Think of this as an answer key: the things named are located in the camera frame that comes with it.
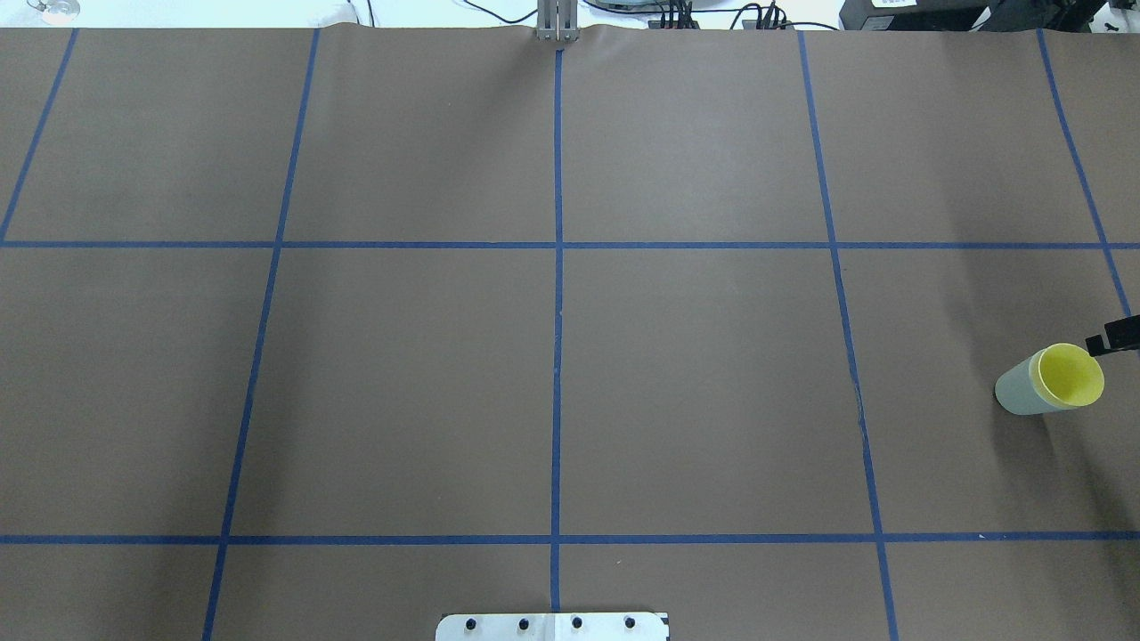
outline horizontal blue line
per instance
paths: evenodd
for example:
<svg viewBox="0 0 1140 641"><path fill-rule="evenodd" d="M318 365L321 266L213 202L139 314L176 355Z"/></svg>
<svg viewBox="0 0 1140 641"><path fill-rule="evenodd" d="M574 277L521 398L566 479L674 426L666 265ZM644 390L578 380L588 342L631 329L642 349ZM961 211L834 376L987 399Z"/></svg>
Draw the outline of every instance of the horizontal blue line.
<svg viewBox="0 0 1140 641"><path fill-rule="evenodd" d="M1105 532L931 532L838 534L545 534L487 535L244 535L230 545L725 545L795 543L985 543L1002 541L1140 541L1137 530ZM0 535L0 545L217 545L218 536L14 534Z"/></svg>
<svg viewBox="0 0 1140 641"><path fill-rule="evenodd" d="M545 534L488 534L454 536L234 536L230 545L548 545Z"/></svg>
<svg viewBox="0 0 1140 641"><path fill-rule="evenodd" d="M218 545L217 536L9 534L0 545Z"/></svg>
<svg viewBox="0 0 1140 641"><path fill-rule="evenodd" d="M285 241L285 249L381 250L553 250L554 242L449 242L449 241Z"/></svg>
<svg viewBox="0 0 1140 641"><path fill-rule="evenodd" d="M5 241L2 248L31 249L272 249L272 241Z"/></svg>
<svg viewBox="0 0 1140 641"><path fill-rule="evenodd" d="M11 249L272 249L272 241L3 241ZM391 250L554 250L554 242L465 242L465 241L285 241L285 249L391 249ZM758 242L656 242L587 241L567 242L567 250L825 250L831 245L815 241ZM1140 250L1140 243L944 243L841 241L841 250Z"/></svg>

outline blue grid line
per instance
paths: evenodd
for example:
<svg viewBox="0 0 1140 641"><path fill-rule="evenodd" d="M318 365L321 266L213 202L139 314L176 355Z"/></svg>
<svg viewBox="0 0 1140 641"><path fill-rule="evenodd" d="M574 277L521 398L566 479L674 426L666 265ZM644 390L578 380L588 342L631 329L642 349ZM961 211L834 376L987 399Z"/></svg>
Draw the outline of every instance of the blue grid line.
<svg viewBox="0 0 1140 641"><path fill-rule="evenodd" d="M1124 316L1132 316L1132 306L1129 305L1129 297L1124 293L1124 284L1121 283L1121 275L1116 270L1116 261L1113 260L1113 250L1108 246L1108 236L1105 234L1105 226L1100 221L1100 212L1097 211L1097 202L1092 198L1092 188L1089 187L1089 178L1084 173L1084 164L1081 163L1081 154L1076 151L1076 143L1073 140L1073 132L1068 127L1068 119L1065 116L1065 106L1061 105L1061 95L1057 90L1057 78L1053 75L1053 64L1049 58L1049 47L1045 44L1045 32L1037 30L1037 48L1041 49L1041 62L1045 66L1045 78L1049 80L1049 91L1053 96L1053 107L1057 109L1057 120L1061 125L1061 133L1065 135L1065 144L1068 145L1069 155L1073 157L1073 167L1076 168L1077 179L1081 180L1081 190L1084 192L1084 201L1089 205L1089 214L1092 217L1092 226L1097 228L1097 237L1100 238L1100 246L1105 252L1105 261L1108 263L1108 274L1113 277L1113 285L1116 287L1116 295L1121 299L1121 308Z"/></svg>
<svg viewBox="0 0 1140 641"><path fill-rule="evenodd" d="M274 289L277 283L277 268L280 265L282 245L285 241L285 224L288 220L288 205L293 190L293 178L296 175L296 160L301 153L301 135L304 131L304 115L309 105L309 90L312 88L312 74L317 64L317 44L320 42L320 30L312 30L312 41L309 44L309 64L304 72L304 87L301 90L301 105L298 108L296 129L293 132L293 149L290 152L288 171L285 176L285 189L282 194L282 208L277 219L277 235L274 238L274 254L269 261L269 277L266 279L266 297L261 305L261 319L258 324L258 338L253 347L253 363L250 366L250 381L245 389L245 405L242 409L242 424L237 432L237 447L234 454L234 466L229 478L229 489L226 494L226 512L221 522L221 541L218 543L218 555L214 560L213 579L210 583L210 599L206 603L205 623L202 627L202 640L210 641L213 635L214 616L218 612L218 595L221 591L222 573L226 569L226 553L229 546L230 528L234 525L234 506L237 503L237 486L242 477L242 462L245 457L245 444L250 435L250 419L253 415L253 393L258 387L258 373L261 368L261 355L266 344L266 328L269 324L269 310L274 301Z"/></svg>
<svg viewBox="0 0 1140 641"><path fill-rule="evenodd" d="M32 135L32 141L27 145L24 164L19 168L19 175L16 177L16 186L13 187L11 197L8 200L8 209L5 210L3 221L0 222L0 241L3 241L5 236L8 235L8 226L11 225L11 217L16 213L16 205L19 203L19 193L24 189L24 180L27 178L28 170L32 169L32 159L35 157L35 148L40 146L40 137L43 136L43 128L48 124L51 107L56 104L56 95L59 94L59 86L64 81L64 74L67 72L67 63L71 62L71 55L75 50L75 40L78 38L79 30L73 29L71 38L67 39L67 48L64 49L64 57L59 60L56 79L51 82L51 90L48 91L48 99L43 103L43 111L40 112L40 121L35 123L35 133Z"/></svg>
<svg viewBox="0 0 1140 641"><path fill-rule="evenodd" d="M551 409L551 611L562 609L562 49L554 52L554 372Z"/></svg>
<svg viewBox="0 0 1140 641"><path fill-rule="evenodd" d="M805 545L1000 543L1049 541L1140 541L1140 530L1021 530L1021 532L913 532L913 533L792 533L792 534L562 534L561 545ZM545 534L467 535L230 535L227 544L239 546L448 546L448 545L549 545ZM0 535L0 545L218 545L220 536L115 535L115 534L13 534Z"/></svg>
<svg viewBox="0 0 1140 641"><path fill-rule="evenodd" d="M942 241L837 241L840 250L1140 250L1140 243L954 243ZM8 249L272 249L274 241L0 241ZM597 250L828 250L825 241L565 241L564 251ZM545 241L285 241L286 250L556 250Z"/></svg>
<svg viewBox="0 0 1140 641"><path fill-rule="evenodd" d="M874 482L874 463L871 460L871 438L866 431L866 412L863 407L863 390L860 387L858 364L855 360L855 341L852 338L850 317L847 313L847 293L844 289L842 267L839 263L839 248L836 242L836 224L831 212L831 193L828 189L828 172L823 164L823 144L820 140L820 122L815 112L815 96L812 90L812 70L807 58L807 42L804 32L796 32L799 41L799 59L804 71L804 95L807 100L807 115L812 127L812 144L815 148L815 169L820 177L820 196L823 201L823 218L828 226L828 242L831 245L831 270L836 281L836 295L839 301L839 318L844 327L844 342L847 346L847 366L852 384L855 388L855 403L858 411L858 428L863 439L863 472L866 477L866 494L871 506L871 524L874 534L880 539L876 543L879 557L879 579L882 584L882 603L887 615L887 631L891 641L898 641L898 623L895 618L895 597L890 586L890 568L887 563L887 546L881 541L882 517L879 511L879 490Z"/></svg>

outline white metal bracket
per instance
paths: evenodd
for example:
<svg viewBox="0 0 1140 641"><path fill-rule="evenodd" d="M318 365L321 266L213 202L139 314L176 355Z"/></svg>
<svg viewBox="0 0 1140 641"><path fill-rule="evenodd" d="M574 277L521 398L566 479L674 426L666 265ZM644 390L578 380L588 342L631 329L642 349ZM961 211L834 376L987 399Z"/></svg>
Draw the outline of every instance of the white metal bracket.
<svg viewBox="0 0 1140 641"><path fill-rule="evenodd" d="M578 40L578 0L538 0L535 35L559 42Z"/></svg>
<svg viewBox="0 0 1140 641"><path fill-rule="evenodd" d="M435 641L669 641L669 615L565 612L449 615Z"/></svg>

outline cup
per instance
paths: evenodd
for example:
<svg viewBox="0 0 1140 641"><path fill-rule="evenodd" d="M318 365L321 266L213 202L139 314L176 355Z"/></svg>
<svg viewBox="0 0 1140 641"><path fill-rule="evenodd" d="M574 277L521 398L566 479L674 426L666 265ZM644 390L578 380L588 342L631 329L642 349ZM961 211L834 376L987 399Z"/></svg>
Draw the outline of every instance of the cup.
<svg viewBox="0 0 1140 641"><path fill-rule="evenodd" d="M1084 349L1056 343L1015 365L997 379L994 396L1023 416L1092 404L1105 391L1105 373Z"/></svg>

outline black box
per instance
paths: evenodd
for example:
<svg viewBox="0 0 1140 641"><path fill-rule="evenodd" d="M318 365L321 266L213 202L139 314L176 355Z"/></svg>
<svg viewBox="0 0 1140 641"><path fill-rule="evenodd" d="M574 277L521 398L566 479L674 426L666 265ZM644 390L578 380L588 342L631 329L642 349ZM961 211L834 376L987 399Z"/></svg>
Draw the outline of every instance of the black box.
<svg viewBox="0 0 1140 641"><path fill-rule="evenodd" d="M848 31L969 31L987 0L845 0Z"/></svg>

